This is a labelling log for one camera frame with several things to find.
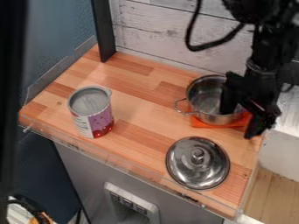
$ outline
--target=metal can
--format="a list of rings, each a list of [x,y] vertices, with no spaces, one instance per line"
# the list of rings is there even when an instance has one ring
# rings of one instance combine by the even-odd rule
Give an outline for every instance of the metal can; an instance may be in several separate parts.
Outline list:
[[[67,105],[81,136],[102,137],[112,129],[111,94],[107,88],[83,87],[70,96]]]

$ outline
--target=can label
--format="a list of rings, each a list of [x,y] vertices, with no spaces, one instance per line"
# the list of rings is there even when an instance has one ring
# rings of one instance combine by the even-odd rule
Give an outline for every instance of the can label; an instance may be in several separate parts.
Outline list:
[[[77,115],[74,112],[73,120],[79,134],[83,137],[96,138],[106,135],[114,125],[111,105],[95,115]]]

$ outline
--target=stainless steel pot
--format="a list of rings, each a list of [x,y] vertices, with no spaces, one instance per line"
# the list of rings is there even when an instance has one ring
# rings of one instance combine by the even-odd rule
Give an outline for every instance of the stainless steel pot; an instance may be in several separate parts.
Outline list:
[[[206,75],[194,80],[186,91],[186,98],[175,102],[175,110],[184,116],[196,116],[204,123],[212,125],[226,125],[242,118],[243,108],[238,105],[233,114],[221,115],[219,112],[222,85],[226,77],[222,75]],[[184,112],[178,104],[188,101],[191,112]]]

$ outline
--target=pot handle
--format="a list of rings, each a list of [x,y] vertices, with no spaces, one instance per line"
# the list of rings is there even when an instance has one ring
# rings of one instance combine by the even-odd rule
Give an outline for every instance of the pot handle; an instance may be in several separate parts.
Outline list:
[[[184,111],[182,111],[182,110],[180,110],[180,109],[178,108],[178,103],[179,103],[179,102],[184,102],[184,101],[186,101],[186,100],[187,100],[187,98],[184,98],[184,99],[175,101],[175,103],[174,103],[174,109],[175,109],[178,113],[182,114],[183,116],[197,115],[198,112],[194,112],[194,111],[192,111],[192,112],[184,112]]]

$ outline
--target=orange pad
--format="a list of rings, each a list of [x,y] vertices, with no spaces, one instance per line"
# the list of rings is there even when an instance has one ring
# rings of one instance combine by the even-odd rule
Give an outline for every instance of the orange pad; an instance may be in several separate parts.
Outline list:
[[[236,122],[232,122],[227,125],[211,125],[205,122],[201,122],[197,117],[191,116],[191,126],[193,128],[204,128],[204,129],[215,129],[215,128],[233,128],[233,127],[244,127],[247,126],[252,118],[252,115],[249,112],[243,113],[243,118]]]

